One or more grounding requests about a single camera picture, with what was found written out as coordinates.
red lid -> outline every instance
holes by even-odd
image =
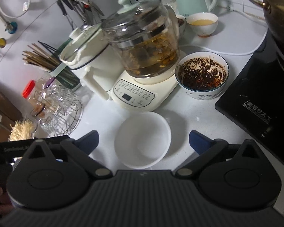
[[[36,82],[35,80],[31,80],[29,81],[29,83],[27,84],[27,86],[24,88],[23,92],[22,92],[22,96],[26,99],[28,98],[28,96],[30,95],[30,93],[32,92],[32,90],[35,88]]]

brown food in bowl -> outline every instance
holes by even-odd
[[[192,90],[210,90],[220,86],[226,79],[222,65],[209,57],[192,58],[179,68],[181,83]]]
[[[183,20],[183,19],[179,19],[179,18],[177,18],[177,19],[178,19],[178,24],[179,24],[179,26],[181,26],[181,25],[184,24],[184,20]]]

yellow liquid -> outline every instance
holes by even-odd
[[[199,19],[199,20],[196,20],[192,23],[190,23],[191,25],[193,26],[207,26],[207,25],[210,25],[214,23],[214,21],[210,20],[210,19]]]

rice cooker handle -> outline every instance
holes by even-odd
[[[93,78],[93,68],[91,66],[85,67],[83,76],[80,81],[91,91],[99,95],[103,100],[109,99],[109,94]]]

digital display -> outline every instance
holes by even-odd
[[[125,100],[129,101],[131,99],[131,96],[129,96],[127,94],[123,94],[122,98],[124,98]]]

